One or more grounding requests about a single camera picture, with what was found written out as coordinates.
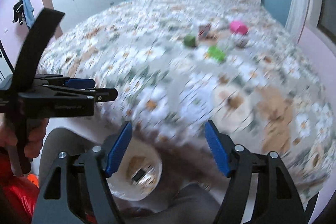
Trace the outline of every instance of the bed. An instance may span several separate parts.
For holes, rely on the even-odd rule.
[[[38,73],[95,79],[118,99],[96,104],[93,119],[134,134],[225,180],[205,141],[203,123],[254,153],[277,151],[303,203],[327,180],[335,160],[333,112],[309,61],[261,0],[131,0],[90,17],[51,43]],[[249,27],[247,44],[229,23]],[[211,37],[188,48],[196,22]],[[215,47],[225,54],[219,61]]]

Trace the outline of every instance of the blue towel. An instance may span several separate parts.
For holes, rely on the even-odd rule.
[[[28,28],[30,29],[35,22],[34,18],[34,8],[30,3],[30,0],[22,0],[23,2],[23,10],[25,13],[25,20]]]

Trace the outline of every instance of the human hand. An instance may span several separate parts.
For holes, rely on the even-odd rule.
[[[46,135],[46,127],[49,119],[43,119],[38,128],[34,128],[28,134],[28,143],[25,147],[25,156],[27,158],[36,158],[40,154],[43,146],[43,138]],[[0,146],[7,145],[15,146],[17,144],[17,137],[13,130],[4,122],[4,115],[0,116]]]

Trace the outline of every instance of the gray pants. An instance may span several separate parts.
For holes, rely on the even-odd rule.
[[[42,150],[39,183],[43,185],[49,169],[60,151],[81,154],[95,144],[70,130],[57,128],[50,132]],[[88,192],[83,190],[83,204],[90,210]],[[217,201],[196,184],[180,190],[167,209],[146,217],[126,219],[126,224],[212,224],[219,210]]]

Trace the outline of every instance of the red bag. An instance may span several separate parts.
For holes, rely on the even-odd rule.
[[[0,154],[0,186],[15,212],[30,224],[39,189],[26,177],[15,177],[8,155]]]

